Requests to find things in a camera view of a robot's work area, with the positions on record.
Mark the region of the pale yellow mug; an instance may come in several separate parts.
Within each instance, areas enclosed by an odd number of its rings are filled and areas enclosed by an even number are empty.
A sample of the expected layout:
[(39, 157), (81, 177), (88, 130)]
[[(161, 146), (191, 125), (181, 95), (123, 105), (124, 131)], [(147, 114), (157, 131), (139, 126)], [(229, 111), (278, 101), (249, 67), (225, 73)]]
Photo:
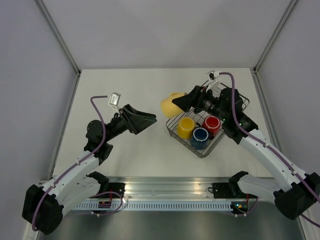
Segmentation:
[(177, 105), (172, 103), (172, 100), (185, 96), (186, 94), (187, 93), (185, 92), (173, 92), (166, 99), (161, 101), (160, 107), (166, 118), (171, 119), (184, 112)]

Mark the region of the bright yellow mug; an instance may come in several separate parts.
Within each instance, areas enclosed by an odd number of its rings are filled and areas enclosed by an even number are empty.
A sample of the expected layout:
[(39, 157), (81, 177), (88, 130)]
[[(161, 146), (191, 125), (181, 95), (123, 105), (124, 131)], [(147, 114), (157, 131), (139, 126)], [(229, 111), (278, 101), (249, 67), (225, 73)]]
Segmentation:
[(182, 117), (177, 124), (177, 135), (181, 139), (189, 139), (192, 136), (196, 122), (190, 117)]

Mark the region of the red mug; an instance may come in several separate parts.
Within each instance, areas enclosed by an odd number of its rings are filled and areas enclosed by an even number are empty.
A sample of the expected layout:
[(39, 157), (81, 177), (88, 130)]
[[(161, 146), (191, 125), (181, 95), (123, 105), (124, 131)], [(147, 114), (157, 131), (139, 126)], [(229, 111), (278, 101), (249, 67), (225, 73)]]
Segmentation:
[(209, 115), (203, 120), (202, 127), (208, 131), (210, 136), (215, 137), (220, 130), (221, 121), (217, 117)]

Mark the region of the blue mug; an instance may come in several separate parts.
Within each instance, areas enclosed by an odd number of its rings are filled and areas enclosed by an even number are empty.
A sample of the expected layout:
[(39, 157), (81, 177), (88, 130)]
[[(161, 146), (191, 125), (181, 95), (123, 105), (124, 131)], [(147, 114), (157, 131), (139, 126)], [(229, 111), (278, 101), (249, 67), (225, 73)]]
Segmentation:
[(196, 150), (204, 150), (213, 139), (205, 128), (197, 127), (192, 132), (190, 145)]

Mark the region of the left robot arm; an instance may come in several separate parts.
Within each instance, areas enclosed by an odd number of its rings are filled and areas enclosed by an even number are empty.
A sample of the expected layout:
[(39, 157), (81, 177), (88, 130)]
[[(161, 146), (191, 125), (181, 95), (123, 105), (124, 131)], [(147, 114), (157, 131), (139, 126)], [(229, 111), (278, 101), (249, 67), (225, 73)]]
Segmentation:
[(106, 197), (109, 179), (95, 169), (113, 149), (108, 142), (125, 131), (137, 135), (156, 121), (155, 114), (138, 111), (129, 104), (120, 108), (109, 123), (102, 118), (90, 121), (87, 144), (74, 163), (43, 185), (33, 184), (26, 190), (22, 218), (34, 231), (49, 235), (79, 203), (93, 196)]

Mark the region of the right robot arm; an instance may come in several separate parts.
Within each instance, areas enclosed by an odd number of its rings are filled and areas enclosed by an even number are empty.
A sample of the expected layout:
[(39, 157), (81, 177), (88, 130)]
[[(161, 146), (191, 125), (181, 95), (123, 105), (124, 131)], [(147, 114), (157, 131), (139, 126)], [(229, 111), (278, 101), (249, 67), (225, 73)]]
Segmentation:
[(302, 216), (320, 200), (320, 176), (296, 166), (265, 138), (258, 125), (243, 112), (243, 99), (237, 89), (226, 87), (215, 97), (211, 90), (197, 85), (172, 103), (183, 112), (204, 111), (222, 120), (224, 133), (250, 152), (275, 180), (271, 183), (241, 171), (228, 185), (231, 196), (239, 198), (248, 193), (267, 200), (290, 220)]

